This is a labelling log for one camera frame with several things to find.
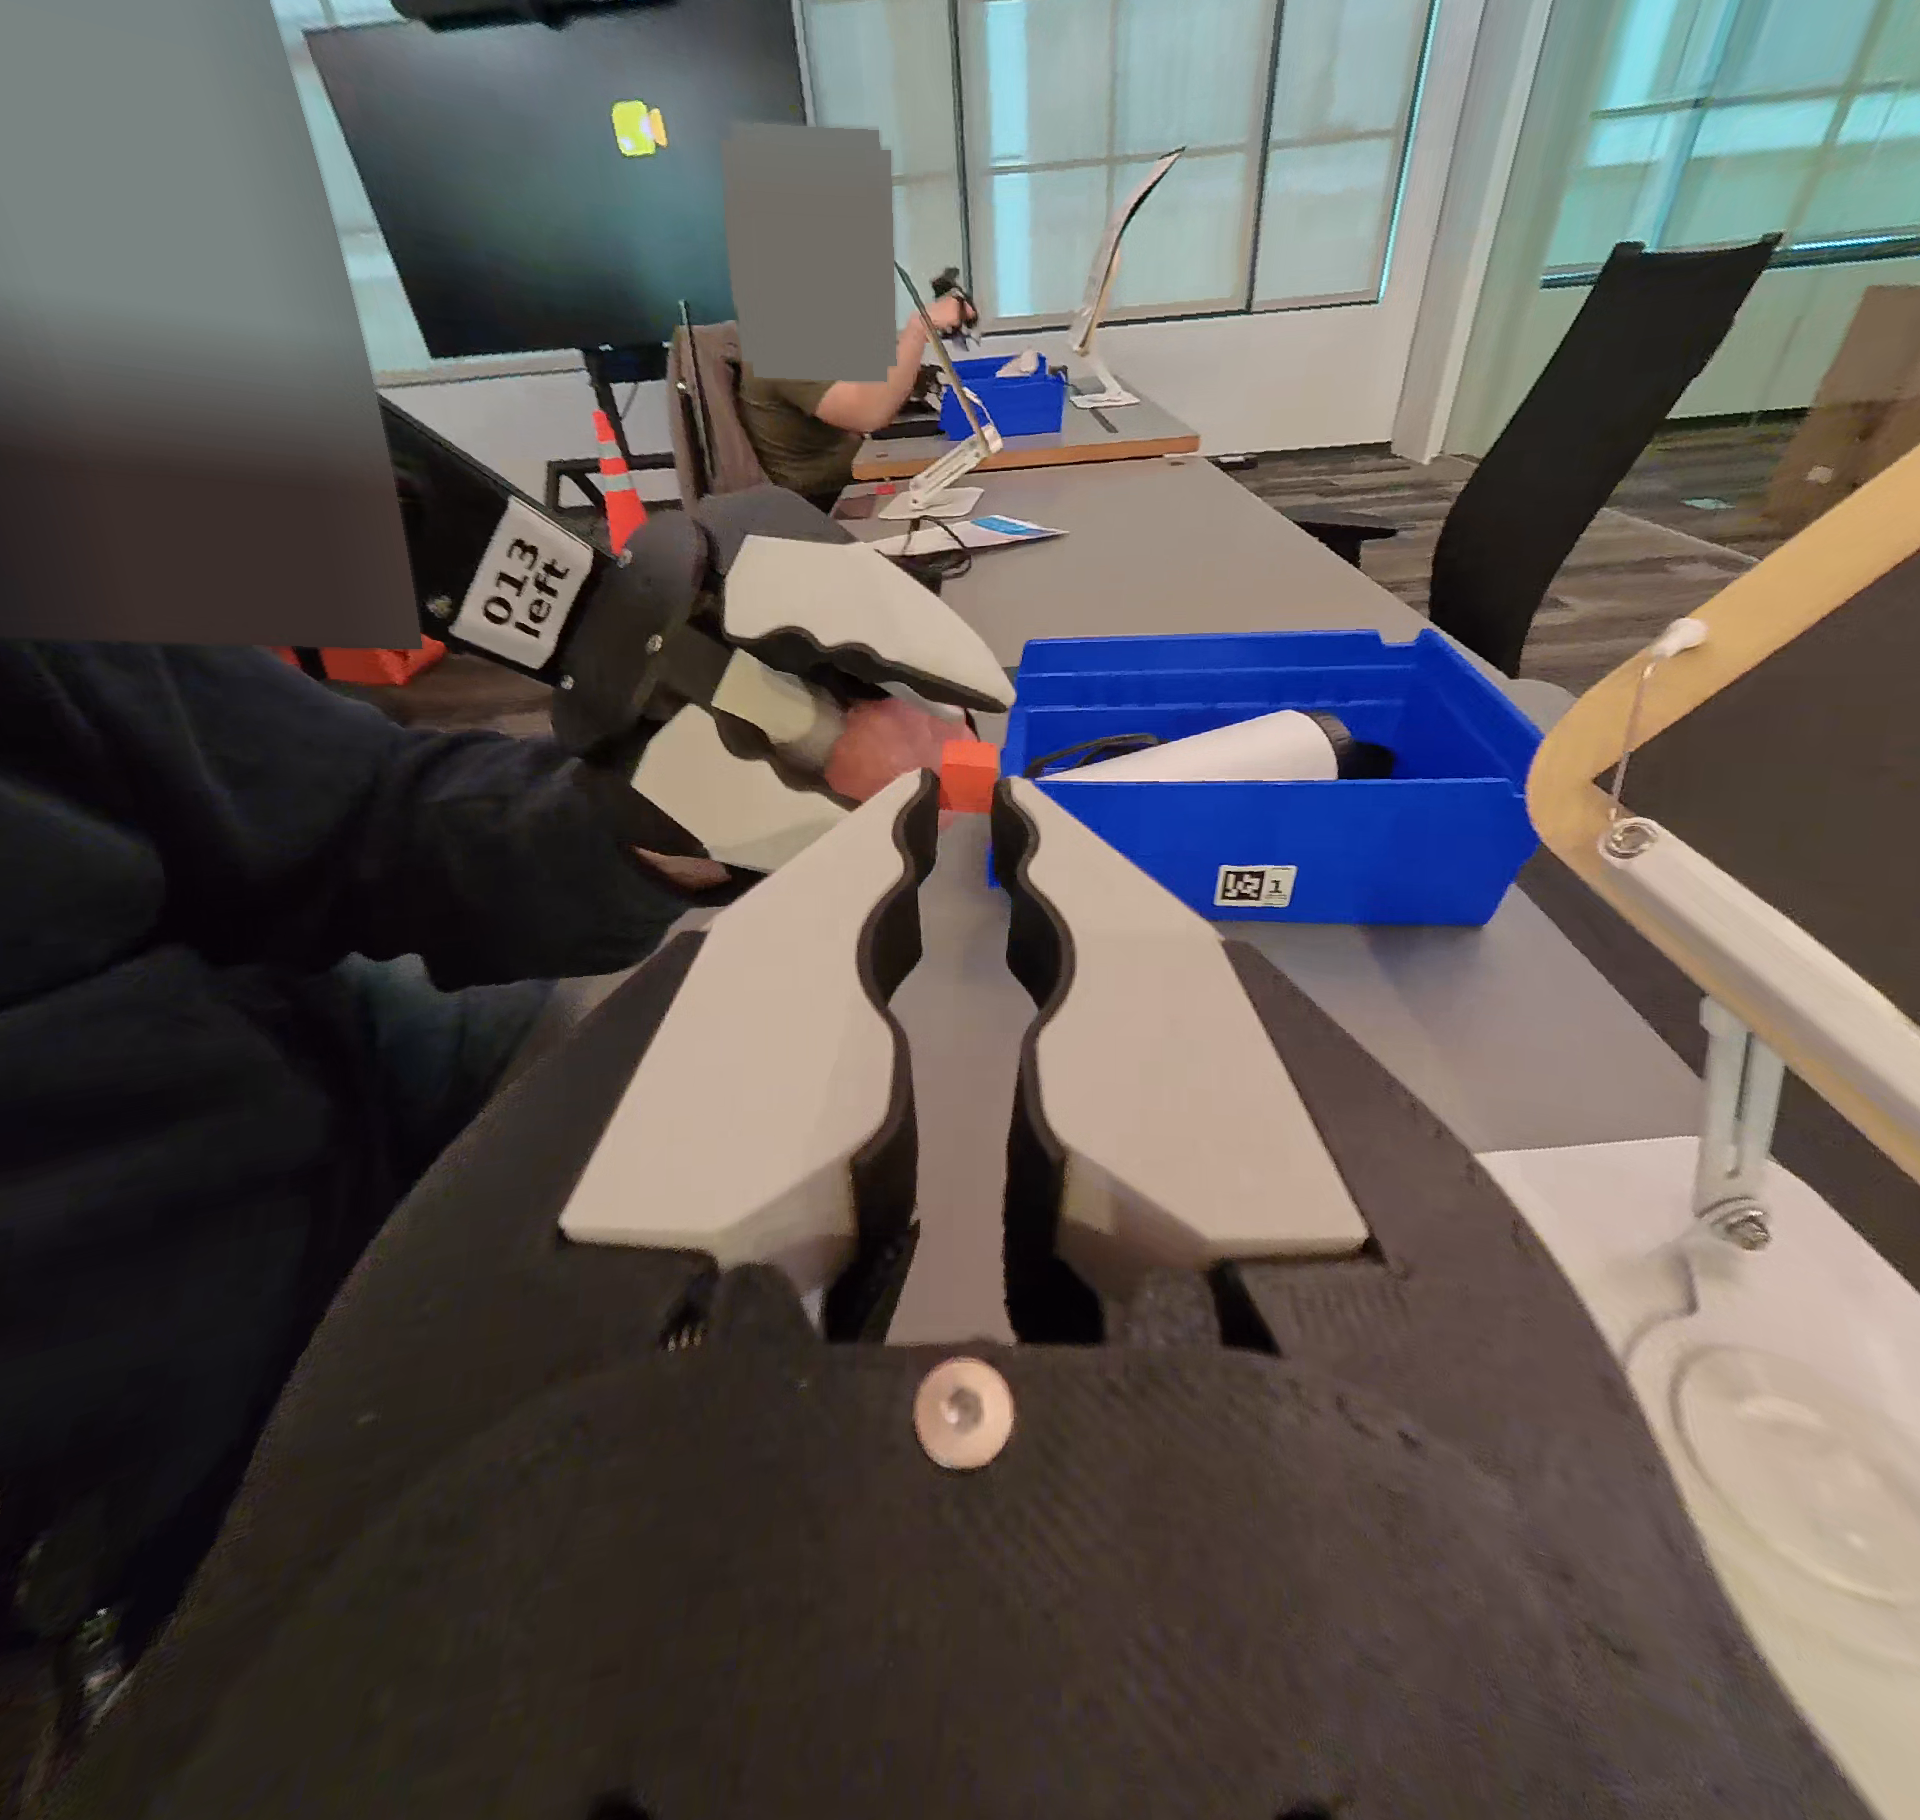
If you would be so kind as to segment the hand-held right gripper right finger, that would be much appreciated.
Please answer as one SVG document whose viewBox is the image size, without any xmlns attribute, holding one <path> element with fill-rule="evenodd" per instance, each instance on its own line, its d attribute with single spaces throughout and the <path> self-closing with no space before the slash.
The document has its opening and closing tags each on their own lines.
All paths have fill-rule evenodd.
<svg viewBox="0 0 1920 1820">
<path fill-rule="evenodd" d="M 1221 933 L 1036 781 L 995 788 L 1036 1002 L 1003 1207 L 1066 1267 L 1357 1255 L 1369 1225 Z"/>
</svg>

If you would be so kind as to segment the black pillar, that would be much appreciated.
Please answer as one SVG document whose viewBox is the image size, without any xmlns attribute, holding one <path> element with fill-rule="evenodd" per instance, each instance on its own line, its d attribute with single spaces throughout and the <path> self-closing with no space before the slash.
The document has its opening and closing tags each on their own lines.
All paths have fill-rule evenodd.
<svg viewBox="0 0 1920 1820">
<path fill-rule="evenodd" d="M 1728 340 L 1775 231 L 1722 251 L 1612 246 L 1519 415 L 1461 485 L 1427 569 L 1427 619 L 1521 673 L 1557 569 Z"/>
</svg>

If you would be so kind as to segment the long wooden table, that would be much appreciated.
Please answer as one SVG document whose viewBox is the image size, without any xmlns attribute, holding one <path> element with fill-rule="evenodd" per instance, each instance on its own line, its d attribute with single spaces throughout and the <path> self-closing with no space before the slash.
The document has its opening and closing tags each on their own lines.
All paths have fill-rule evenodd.
<svg viewBox="0 0 1920 1820">
<path fill-rule="evenodd" d="M 932 462 L 943 462 L 948 441 L 861 441 L 852 462 L 852 485 L 907 485 Z M 1003 441 L 985 471 L 1024 471 L 1024 466 L 1089 466 L 1089 462 L 1168 462 L 1200 457 L 1200 432 L 1157 407 L 1138 396 L 1122 408 L 1071 408 L 1061 415 L 1061 432 L 1029 432 Z"/>
</svg>

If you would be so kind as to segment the white bottle with black cap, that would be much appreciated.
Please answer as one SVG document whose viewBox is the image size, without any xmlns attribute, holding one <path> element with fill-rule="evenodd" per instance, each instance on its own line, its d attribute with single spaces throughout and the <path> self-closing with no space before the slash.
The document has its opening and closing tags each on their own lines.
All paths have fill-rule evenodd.
<svg viewBox="0 0 1920 1820">
<path fill-rule="evenodd" d="M 1390 781 L 1395 752 L 1357 742 L 1337 710 L 1269 710 L 1204 735 L 1098 735 L 1036 759 L 1024 781 L 1071 788 L 1285 788 L 1285 781 Z"/>
</svg>

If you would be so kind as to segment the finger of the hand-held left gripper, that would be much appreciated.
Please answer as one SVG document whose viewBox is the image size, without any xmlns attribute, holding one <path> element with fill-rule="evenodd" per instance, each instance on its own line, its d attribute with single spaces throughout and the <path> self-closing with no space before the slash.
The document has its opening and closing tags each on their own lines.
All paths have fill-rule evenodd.
<svg viewBox="0 0 1920 1820">
<path fill-rule="evenodd" d="M 628 850 L 721 872 L 786 872 L 840 830 L 852 809 L 724 752 L 712 710 L 682 704 L 628 766 Z"/>
<path fill-rule="evenodd" d="M 748 534 L 721 575 L 721 636 L 786 680 L 840 673 L 936 704 L 1014 704 L 995 651 L 861 543 Z"/>
</svg>

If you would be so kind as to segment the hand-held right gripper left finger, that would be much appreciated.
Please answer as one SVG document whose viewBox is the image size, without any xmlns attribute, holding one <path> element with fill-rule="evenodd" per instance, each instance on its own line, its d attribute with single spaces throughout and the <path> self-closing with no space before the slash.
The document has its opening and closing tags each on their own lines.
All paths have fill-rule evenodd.
<svg viewBox="0 0 1920 1820">
<path fill-rule="evenodd" d="M 918 959 L 926 781 L 890 781 L 724 904 L 570 1207 L 576 1245 L 852 1267 L 916 1215 L 898 986 Z"/>
</svg>

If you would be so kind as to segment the person's left hand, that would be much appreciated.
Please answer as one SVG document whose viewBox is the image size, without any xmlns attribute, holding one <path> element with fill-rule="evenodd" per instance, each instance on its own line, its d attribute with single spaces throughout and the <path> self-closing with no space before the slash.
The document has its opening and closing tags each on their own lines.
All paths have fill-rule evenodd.
<svg viewBox="0 0 1920 1820">
<path fill-rule="evenodd" d="M 848 800 L 866 800 L 903 775 L 936 775 L 953 730 L 953 718 L 916 699 L 859 699 L 827 746 L 822 788 Z"/>
</svg>

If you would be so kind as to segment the brown cardboard box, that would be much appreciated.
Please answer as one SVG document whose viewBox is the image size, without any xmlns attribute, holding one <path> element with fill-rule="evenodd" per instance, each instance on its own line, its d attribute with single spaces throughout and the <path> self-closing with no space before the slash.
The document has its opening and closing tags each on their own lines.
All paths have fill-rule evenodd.
<svg viewBox="0 0 1920 1820">
<path fill-rule="evenodd" d="M 1920 285 L 1869 285 L 1809 408 L 1801 415 L 1764 520 L 1801 534 L 1920 441 Z"/>
</svg>

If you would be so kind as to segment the person's left forearm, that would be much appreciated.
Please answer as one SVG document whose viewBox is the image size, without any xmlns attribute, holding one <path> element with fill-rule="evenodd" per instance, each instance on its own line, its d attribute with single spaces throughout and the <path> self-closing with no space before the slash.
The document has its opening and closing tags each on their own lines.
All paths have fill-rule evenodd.
<svg viewBox="0 0 1920 1820">
<path fill-rule="evenodd" d="M 576 981 L 740 888 L 618 830 L 553 742 L 398 730 L 265 651 L 4 642 L 0 689 L 4 992 L 163 945 Z"/>
</svg>

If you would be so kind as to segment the black monitor screen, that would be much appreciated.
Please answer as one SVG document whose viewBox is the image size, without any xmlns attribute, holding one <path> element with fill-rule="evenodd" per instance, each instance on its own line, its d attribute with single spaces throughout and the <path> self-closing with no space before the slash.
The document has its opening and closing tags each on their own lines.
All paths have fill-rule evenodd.
<svg viewBox="0 0 1920 1820">
<path fill-rule="evenodd" d="M 667 350 L 734 318 L 734 123 L 804 123 L 795 0 L 309 34 L 432 360 Z"/>
</svg>

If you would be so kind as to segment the blue plastic bin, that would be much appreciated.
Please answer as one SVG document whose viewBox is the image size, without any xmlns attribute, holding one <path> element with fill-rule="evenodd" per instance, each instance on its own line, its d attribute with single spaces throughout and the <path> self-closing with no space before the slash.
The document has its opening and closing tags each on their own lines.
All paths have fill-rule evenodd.
<svg viewBox="0 0 1920 1820">
<path fill-rule="evenodd" d="M 1537 730 L 1440 630 L 1036 636 L 1001 775 L 1098 735 L 1204 735 L 1337 710 L 1390 746 L 1390 781 L 1071 788 L 1081 825 L 1208 923 L 1483 925 L 1531 854 Z"/>
<path fill-rule="evenodd" d="M 1058 441 L 1066 415 L 1066 371 L 1051 360 L 961 360 L 943 375 L 936 427 L 968 444 L 969 427 L 995 427 L 1001 444 Z"/>
</svg>

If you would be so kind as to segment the person's dark clothing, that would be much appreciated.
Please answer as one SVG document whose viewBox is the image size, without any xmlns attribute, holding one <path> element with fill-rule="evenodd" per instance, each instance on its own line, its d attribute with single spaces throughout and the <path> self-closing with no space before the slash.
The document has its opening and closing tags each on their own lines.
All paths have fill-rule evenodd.
<svg viewBox="0 0 1920 1820">
<path fill-rule="evenodd" d="M 331 1297 L 570 1002 L 154 945 L 4 1006 L 4 1649 L 168 1612 Z"/>
</svg>

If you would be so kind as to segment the office chair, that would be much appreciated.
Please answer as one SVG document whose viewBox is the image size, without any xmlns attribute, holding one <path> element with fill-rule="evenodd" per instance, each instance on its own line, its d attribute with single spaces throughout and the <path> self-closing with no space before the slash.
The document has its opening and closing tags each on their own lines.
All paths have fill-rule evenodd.
<svg viewBox="0 0 1920 1820">
<path fill-rule="evenodd" d="M 740 415 L 740 325 L 678 325 L 667 387 L 682 514 L 712 497 L 761 489 L 768 471 Z"/>
</svg>

